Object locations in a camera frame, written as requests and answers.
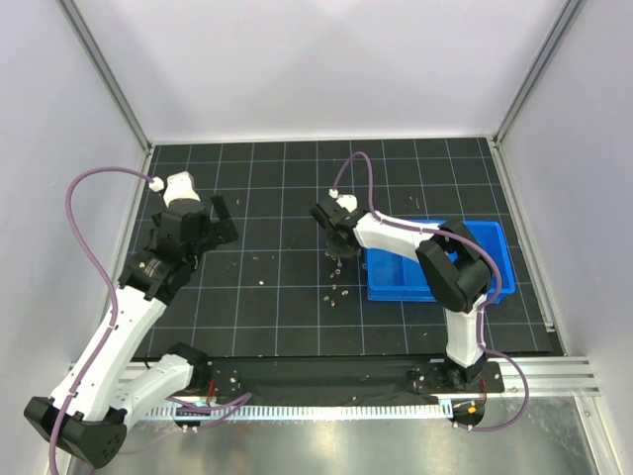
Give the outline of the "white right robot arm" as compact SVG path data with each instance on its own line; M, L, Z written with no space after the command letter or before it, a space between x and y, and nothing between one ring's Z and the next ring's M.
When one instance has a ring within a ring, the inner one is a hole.
M356 198L325 197L310 214L326 231L337 258L378 249L418 263L447 324L444 379L464 390L479 382L487 362L484 312L497 297L501 275L494 260L461 221L422 225L357 207Z

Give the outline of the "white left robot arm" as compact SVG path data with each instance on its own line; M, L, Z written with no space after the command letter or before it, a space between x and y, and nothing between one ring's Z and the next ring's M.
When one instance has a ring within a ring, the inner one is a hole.
M100 469L121 449L128 431L160 401L199 390L211 379L208 355L184 342L133 381L119 383L145 335L177 292L191 280L205 253L237 241L224 198L205 205L178 198L152 217L147 246L130 257L119 278L111 314L83 354L47 397L34 397L26 420L48 442Z

